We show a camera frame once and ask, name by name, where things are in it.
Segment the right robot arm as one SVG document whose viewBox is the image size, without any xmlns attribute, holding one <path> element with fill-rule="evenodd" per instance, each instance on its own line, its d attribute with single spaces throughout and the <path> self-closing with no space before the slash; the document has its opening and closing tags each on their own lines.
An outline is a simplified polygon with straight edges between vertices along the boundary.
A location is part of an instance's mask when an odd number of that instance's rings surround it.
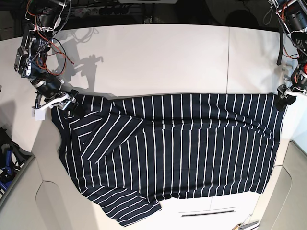
<svg viewBox="0 0 307 230">
<path fill-rule="evenodd" d="M 60 76 L 70 59 L 62 46 L 54 44 L 71 11 L 70 0 L 29 0 L 26 5 L 25 19 L 28 24 L 17 49 L 14 70 L 36 89 L 35 105 L 32 107 L 35 120 L 44 120 L 46 110 L 54 107 L 71 112 L 77 118 L 85 115 L 85 110 L 77 101 L 78 91 L 66 92 L 62 88 L 64 80 Z M 59 73 L 47 67 L 47 58 L 52 54 L 64 57 Z"/>
</svg>

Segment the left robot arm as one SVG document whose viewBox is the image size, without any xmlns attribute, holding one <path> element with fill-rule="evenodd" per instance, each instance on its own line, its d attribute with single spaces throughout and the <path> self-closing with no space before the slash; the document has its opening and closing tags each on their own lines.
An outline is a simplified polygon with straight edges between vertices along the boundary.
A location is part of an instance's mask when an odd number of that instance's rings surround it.
<svg viewBox="0 0 307 230">
<path fill-rule="evenodd" d="M 277 65 L 281 65 L 282 57 L 297 60 L 298 65 L 291 76 L 285 75 L 283 84 L 277 88 L 278 96 L 275 106 L 283 111 L 292 105 L 298 96 L 307 95 L 307 2 L 305 0 L 270 0 L 270 10 L 279 22 L 279 54 Z M 287 37 L 297 50 L 297 54 L 289 55 L 284 46 Z"/>
</svg>

